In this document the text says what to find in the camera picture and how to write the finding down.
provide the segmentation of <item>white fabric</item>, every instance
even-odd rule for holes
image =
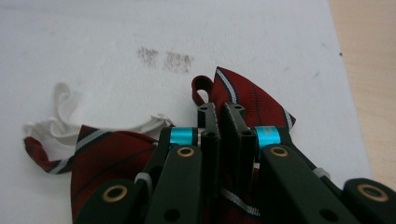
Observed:
[[[81,125],[72,123],[70,116],[78,107],[78,98],[65,83],[58,83],[54,88],[53,100],[53,117],[24,125],[23,128],[26,136],[32,136],[37,140],[53,138],[61,144],[75,146]],[[157,114],[151,116],[149,121],[141,125],[122,130],[136,133],[150,133],[171,124],[172,121],[164,114]],[[107,132],[119,130],[107,127],[94,128]]]

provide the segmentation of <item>red necktie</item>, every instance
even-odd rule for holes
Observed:
[[[206,91],[209,102],[216,105],[218,117],[224,102],[242,105],[245,122],[253,126],[281,126],[290,129],[295,118],[270,95],[248,79],[218,67],[215,79],[199,76],[192,81],[192,98],[198,105],[204,100],[198,94]],[[72,171],[71,204],[73,220],[94,190],[111,179],[134,180],[143,170],[155,148],[156,140],[139,133],[106,132],[82,126],[73,157],[49,161],[42,145],[33,137],[24,140],[30,157],[46,172],[61,174]],[[238,193],[225,175],[220,191],[219,209],[212,223],[261,223],[260,212],[250,193]]]

